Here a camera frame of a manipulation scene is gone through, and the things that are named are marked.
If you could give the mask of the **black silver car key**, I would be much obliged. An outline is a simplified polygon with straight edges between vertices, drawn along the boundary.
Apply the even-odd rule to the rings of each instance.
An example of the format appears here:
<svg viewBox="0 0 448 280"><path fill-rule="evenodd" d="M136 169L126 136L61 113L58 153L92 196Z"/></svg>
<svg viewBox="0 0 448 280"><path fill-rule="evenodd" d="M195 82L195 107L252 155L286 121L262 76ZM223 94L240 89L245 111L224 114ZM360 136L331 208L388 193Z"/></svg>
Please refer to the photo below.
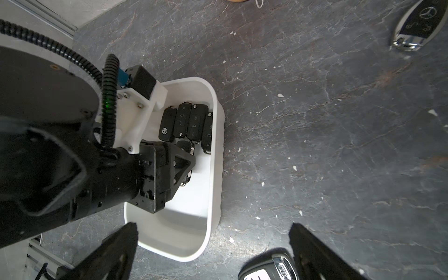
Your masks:
<svg viewBox="0 0 448 280"><path fill-rule="evenodd" d="M291 258L284 253L261 255L247 263L238 280L298 280Z"/></svg>

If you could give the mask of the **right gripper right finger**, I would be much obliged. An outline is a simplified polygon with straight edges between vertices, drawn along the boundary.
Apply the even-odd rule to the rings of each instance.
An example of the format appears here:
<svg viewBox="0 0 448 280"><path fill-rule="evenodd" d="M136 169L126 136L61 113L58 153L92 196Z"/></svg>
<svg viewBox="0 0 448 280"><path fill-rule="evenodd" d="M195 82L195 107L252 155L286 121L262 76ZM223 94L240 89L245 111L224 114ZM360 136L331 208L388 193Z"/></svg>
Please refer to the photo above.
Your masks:
<svg viewBox="0 0 448 280"><path fill-rule="evenodd" d="M302 224L291 226L289 243L300 280L365 279Z"/></svg>

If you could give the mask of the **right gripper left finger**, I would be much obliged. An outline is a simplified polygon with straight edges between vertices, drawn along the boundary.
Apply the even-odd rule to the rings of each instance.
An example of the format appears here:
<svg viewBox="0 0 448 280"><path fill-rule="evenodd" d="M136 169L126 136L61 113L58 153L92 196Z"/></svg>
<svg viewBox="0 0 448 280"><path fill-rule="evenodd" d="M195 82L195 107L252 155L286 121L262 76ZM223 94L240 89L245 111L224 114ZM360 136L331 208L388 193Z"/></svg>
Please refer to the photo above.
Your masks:
<svg viewBox="0 0 448 280"><path fill-rule="evenodd" d="M63 280L127 280L138 245L137 224L129 222L111 234Z"/></svg>

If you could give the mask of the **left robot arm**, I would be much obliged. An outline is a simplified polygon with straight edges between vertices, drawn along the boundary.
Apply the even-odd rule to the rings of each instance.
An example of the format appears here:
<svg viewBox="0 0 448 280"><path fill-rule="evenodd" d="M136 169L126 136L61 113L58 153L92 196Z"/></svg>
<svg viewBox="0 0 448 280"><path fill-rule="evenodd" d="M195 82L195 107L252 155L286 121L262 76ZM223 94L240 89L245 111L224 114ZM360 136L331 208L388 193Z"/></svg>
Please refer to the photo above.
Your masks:
<svg viewBox="0 0 448 280"><path fill-rule="evenodd" d="M114 54L102 70L67 46L1 21L1 34L59 55L83 79L51 61L1 48L1 246L143 197L164 209L196 159L169 142L115 146L121 72Z"/></svg>

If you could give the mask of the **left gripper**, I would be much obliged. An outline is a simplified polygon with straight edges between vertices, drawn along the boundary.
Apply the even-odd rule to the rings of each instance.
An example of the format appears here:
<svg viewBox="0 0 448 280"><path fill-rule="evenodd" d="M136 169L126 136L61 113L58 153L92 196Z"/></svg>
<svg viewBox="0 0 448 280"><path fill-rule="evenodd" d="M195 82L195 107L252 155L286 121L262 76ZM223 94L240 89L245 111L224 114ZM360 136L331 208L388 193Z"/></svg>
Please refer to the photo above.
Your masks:
<svg viewBox="0 0 448 280"><path fill-rule="evenodd" d="M175 143L142 141L140 153L118 149L120 158L100 166L88 176L82 191L72 201L71 220L87 217L118 204L129 202L152 214L164 209L174 198L190 170L195 156Z"/></svg>

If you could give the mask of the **white storage box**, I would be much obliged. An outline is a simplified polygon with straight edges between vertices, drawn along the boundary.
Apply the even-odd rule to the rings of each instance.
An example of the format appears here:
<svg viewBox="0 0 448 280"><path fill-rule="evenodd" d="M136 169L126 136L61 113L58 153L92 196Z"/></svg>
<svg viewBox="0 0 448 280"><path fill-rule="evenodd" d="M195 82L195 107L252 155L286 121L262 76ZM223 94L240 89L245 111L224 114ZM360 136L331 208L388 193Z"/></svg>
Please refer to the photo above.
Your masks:
<svg viewBox="0 0 448 280"><path fill-rule="evenodd" d="M163 109L191 101L207 105L213 112L212 147L209 155L196 147L192 179L180 187L158 213L149 213L132 203L124 205L125 222L138 226L138 245L150 252L180 262L199 257L221 218L224 163L225 113L212 85L191 77L157 84L148 102L153 109L142 133L144 140L157 140Z"/></svg>

